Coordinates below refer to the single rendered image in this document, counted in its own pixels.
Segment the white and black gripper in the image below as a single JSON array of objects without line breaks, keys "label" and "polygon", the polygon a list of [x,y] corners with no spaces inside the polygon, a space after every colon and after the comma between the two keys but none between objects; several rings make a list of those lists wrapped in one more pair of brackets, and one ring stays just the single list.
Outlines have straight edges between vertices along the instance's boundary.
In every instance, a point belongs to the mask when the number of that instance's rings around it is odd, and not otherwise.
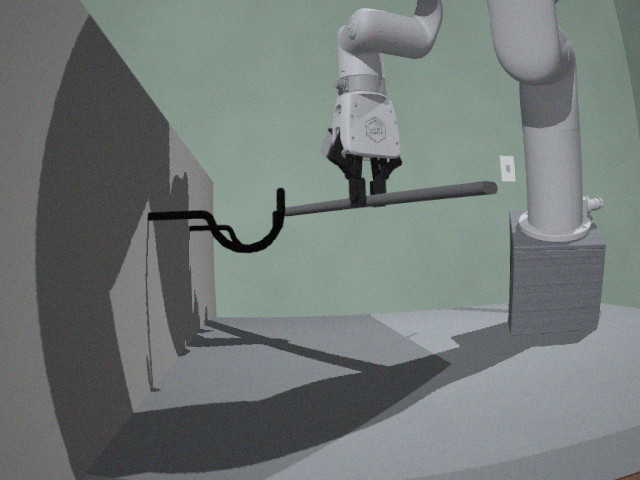
[{"label": "white and black gripper", "polygon": [[[370,195],[386,193],[386,180],[402,165],[397,119],[391,100],[374,91],[353,91],[337,97],[332,145],[328,160],[349,180],[352,207],[366,204],[362,161],[371,162]],[[390,161],[387,163],[385,158]]]}]

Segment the grey wall panel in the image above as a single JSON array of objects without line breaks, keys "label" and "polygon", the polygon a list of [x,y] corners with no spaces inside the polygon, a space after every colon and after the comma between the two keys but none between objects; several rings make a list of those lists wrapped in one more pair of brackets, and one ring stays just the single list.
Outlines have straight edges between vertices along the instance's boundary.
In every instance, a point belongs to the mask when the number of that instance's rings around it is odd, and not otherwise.
[{"label": "grey wall panel", "polygon": [[148,221],[212,196],[80,0],[0,0],[0,480],[86,480],[217,317],[207,221]]}]

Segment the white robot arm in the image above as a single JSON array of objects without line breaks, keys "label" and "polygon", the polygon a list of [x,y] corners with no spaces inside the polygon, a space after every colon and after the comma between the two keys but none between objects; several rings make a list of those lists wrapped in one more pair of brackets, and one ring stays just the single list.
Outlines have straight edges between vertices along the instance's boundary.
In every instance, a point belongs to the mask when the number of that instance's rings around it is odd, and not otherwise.
[{"label": "white robot arm", "polygon": [[[496,56],[519,82],[528,208],[519,229],[547,242],[585,237],[591,230],[588,214],[604,206],[601,198],[583,196],[576,57],[557,24],[558,1],[487,0]],[[413,18],[370,8],[355,11],[337,32],[333,88],[339,96],[353,91],[386,95],[382,53],[423,58],[442,19],[442,0],[417,0]]]}]

